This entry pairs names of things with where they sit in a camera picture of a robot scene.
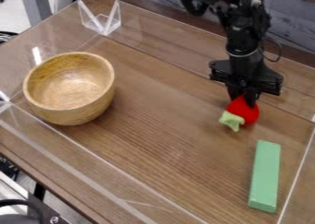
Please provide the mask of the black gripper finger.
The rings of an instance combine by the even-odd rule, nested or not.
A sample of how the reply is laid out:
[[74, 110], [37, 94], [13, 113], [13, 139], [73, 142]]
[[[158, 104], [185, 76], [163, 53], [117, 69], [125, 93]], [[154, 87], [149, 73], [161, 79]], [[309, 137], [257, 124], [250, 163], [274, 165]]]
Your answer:
[[257, 100], [261, 97], [261, 93], [254, 89], [250, 88], [245, 93], [246, 104], [250, 108], [254, 108], [257, 105]]
[[234, 85], [227, 85], [229, 88], [229, 96], [231, 100], [235, 100], [241, 95], [245, 94], [245, 91], [242, 88]]

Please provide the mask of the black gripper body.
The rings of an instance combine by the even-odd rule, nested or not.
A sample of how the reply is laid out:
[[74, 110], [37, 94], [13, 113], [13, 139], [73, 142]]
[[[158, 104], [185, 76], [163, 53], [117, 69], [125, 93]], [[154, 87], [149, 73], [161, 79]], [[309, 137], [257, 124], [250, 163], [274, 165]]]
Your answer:
[[259, 93], [281, 94], [285, 77], [266, 65], [261, 53], [231, 55], [229, 60], [210, 62], [210, 68], [211, 80], [238, 86], [245, 93], [254, 88]]

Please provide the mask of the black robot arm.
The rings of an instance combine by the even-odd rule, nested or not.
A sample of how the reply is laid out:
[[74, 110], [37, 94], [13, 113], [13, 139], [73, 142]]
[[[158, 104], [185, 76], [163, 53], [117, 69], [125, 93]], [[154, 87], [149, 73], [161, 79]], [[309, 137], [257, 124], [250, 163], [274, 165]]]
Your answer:
[[265, 0], [181, 0], [187, 12], [213, 12], [227, 34], [227, 60], [210, 62], [210, 79], [226, 84], [233, 99], [245, 97], [253, 107], [261, 94], [280, 95], [285, 77], [265, 63], [266, 32], [271, 16]]

